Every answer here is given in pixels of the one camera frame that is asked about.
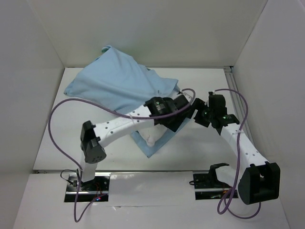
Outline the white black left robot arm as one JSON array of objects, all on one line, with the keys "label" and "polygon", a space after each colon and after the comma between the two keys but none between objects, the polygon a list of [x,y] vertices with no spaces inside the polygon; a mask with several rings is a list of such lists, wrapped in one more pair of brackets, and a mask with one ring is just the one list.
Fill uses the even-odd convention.
[{"label": "white black left robot arm", "polygon": [[83,123],[81,149],[84,156],[77,185],[83,190],[93,187],[97,165],[106,158],[105,147],[126,135],[131,135],[142,152],[151,157],[184,127],[193,101],[194,97],[186,93],[178,93],[174,99],[153,97],[132,112],[108,122]]}]

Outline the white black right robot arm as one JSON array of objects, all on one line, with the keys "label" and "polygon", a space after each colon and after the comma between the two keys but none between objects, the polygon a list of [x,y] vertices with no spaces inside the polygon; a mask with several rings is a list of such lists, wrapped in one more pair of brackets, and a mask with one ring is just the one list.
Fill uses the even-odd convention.
[{"label": "white black right robot arm", "polygon": [[280,189],[280,167],[262,156],[243,132],[240,121],[227,112],[223,95],[209,93],[208,101],[195,99],[196,123],[212,126],[235,153],[238,164],[210,166],[208,182],[213,187],[222,183],[235,187],[242,202],[247,205],[277,199]]}]

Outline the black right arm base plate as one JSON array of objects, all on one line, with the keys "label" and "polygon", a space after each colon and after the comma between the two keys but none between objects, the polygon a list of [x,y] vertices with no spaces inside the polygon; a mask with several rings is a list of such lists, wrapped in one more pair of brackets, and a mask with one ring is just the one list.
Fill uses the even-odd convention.
[{"label": "black right arm base plate", "polygon": [[189,184],[194,187],[196,200],[221,199],[231,188],[222,182],[212,182],[208,173],[193,173],[193,179]]}]

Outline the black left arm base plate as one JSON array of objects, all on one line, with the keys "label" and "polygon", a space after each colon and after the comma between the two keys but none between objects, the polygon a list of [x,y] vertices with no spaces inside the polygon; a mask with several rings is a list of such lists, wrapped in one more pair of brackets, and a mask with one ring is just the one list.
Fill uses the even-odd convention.
[{"label": "black left arm base plate", "polygon": [[[75,200],[78,178],[76,174],[69,174],[64,202],[72,203]],[[108,202],[109,200],[110,174],[97,173],[93,181],[82,185],[79,190],[77,202]]]}]

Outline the light blue pillowcase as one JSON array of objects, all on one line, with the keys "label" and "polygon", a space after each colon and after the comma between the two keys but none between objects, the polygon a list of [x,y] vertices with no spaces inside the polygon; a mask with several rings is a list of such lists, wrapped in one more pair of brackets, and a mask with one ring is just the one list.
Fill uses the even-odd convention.
[{"label": "light blue pillowcase", "polygon": [[108,45],[101,56],[76,75],[64,94],[126,115],[153,97],[174,99],[180,93],[178,82],[159,76],[132,56]]}]

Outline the white pillow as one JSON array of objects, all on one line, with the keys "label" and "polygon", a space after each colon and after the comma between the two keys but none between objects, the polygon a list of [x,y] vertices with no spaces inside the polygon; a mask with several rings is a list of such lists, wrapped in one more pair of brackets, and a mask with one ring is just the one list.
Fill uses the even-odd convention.
[{"label": "white pillow", "polygon": [[157,140],[159,140],[166,133],[167,130],[168,128],[163,125],[155,125],[153,127],[138,130],[138,133],[144,139],[147,146],[152,147],[155,145]]}]

